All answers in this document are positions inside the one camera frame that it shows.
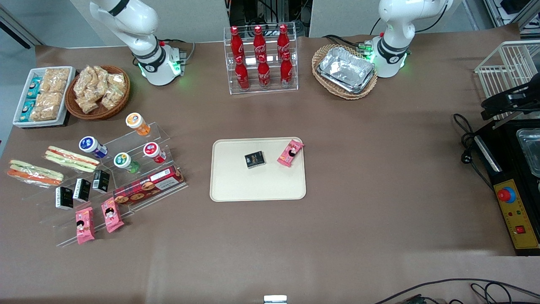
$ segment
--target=pink candy wrapper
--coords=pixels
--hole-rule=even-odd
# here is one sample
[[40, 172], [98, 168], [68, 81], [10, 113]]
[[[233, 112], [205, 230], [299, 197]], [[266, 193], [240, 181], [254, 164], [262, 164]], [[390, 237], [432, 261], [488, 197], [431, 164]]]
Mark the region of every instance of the pink candy wrapper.
[[294, 156], [302, 149], [303, 146], [303, 143], [291, 140], [283, 153], [281, 153], [281, 156], [278, 158], [278, 162], [284, 166], [290, 167]]
[[94, 212], [88, 207], [75, 213], [77, 221], [77, 242], [80, 244], [96, 239], [94, 237]]
[[107, 226], [107, 231], [109, 233], [120, 228], [124, 222], [120, 219], [120, 214], [118, 214], [118, 206], [114, 202], [114, 198], [106, 200], [102, 204], [103, 216], [105, 217], [105, 225]]

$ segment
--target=control panel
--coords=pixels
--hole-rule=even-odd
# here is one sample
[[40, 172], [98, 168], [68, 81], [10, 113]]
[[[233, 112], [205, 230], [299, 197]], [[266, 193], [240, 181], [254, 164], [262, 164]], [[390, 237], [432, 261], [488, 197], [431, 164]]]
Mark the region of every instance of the control panel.
[[538, 240], [532, 230], [523, 202], [513, 179], [493, 186], [504, 216], [512, 242], [516, 249], [538, 248]]

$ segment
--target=red-capped bottle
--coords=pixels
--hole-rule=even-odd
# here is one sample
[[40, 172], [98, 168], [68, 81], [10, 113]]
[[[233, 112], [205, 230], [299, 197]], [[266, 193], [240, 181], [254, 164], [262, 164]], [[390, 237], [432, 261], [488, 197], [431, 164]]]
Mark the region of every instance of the red-capped bottle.
[[240, 57], [242, 61], [244, 60], [244, 43], [242, 41], [242, 38], [238, 36], [238, 27], [232, 26], [231, 27], [231, 50], [233, 51], [234, 59], [236, 60], [237, 57]]
[[234, 72], [237, 75], [238, 85], [240, 85], [240, 91], [247, 91], [249, 90], [249, 78], [247, 77], [247, 68], [244, 65], [242, 57], [236, 57], [234, 60], [237, 64], [236, 68], [234, 68]]
[[279, 26], [278, 37], [278, 60], [283, 59], [283, 54], [289, 52], [289, 36], [287, 36], [287, 25], [282, 24]]
[[262, 27], [260, 25], [255, 26], [255, 39], [253, 40], [253, 47], [255, 48], [255, 58], [260, 63], [259, 59], [263, 58], [266, 62], [266, 41], [262, 36]]
[[259, 72], [259, 85], [262, 90], [268, 90], [268, 88], [270, 88], [270, 67], [268, 66], [268, 63], [266, 63], [266, 54], [260, 55], [258, 59], [259, 66], [257, 67], [257, 70]]
[[291, 63], [291, 53], [283, 53], [281, 62], [281, 86], [289, 88], [293, 83], [293, 64]]

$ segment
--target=robotic arm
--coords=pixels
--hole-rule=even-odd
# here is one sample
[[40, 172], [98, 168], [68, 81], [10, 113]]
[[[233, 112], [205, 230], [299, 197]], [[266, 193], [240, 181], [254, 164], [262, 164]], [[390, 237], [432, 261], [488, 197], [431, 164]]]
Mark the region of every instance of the robotic arm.
[[437, 16], [453, 0], [381, 0], [379, 15], [387, 24], [382, 37], [371, 41], [373, 63], [377, 76], [387, 78], [397, 74], [405, 53], [414, 38], [413, 20]]
[[90, 13], [127, 44], [150, 83], [166, 85], [183, 74], [180, 51], [158, 42], [158, 14], [142, 1], [92, 0]]

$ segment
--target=blue snack package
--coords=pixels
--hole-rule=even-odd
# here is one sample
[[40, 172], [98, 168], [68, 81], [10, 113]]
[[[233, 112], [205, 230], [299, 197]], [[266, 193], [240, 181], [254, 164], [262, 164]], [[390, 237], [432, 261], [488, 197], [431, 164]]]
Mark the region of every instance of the blue snack package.
[[30, 82], [30, 87], [28, 88], [28, 93], [26, 94], [27, 98], [34, 99], [39, 94], [39, 85], [41, 84], [41, 77], [34, 77]]
[[19, 117], [20, 122], [30, 121], [30, 113], [32, 113], [32, 109], [34, 108], [35, 104], [36, 104], [35, 100], [26, 100], [24, 102], [23, 110], [21, 111], [21, 116]]

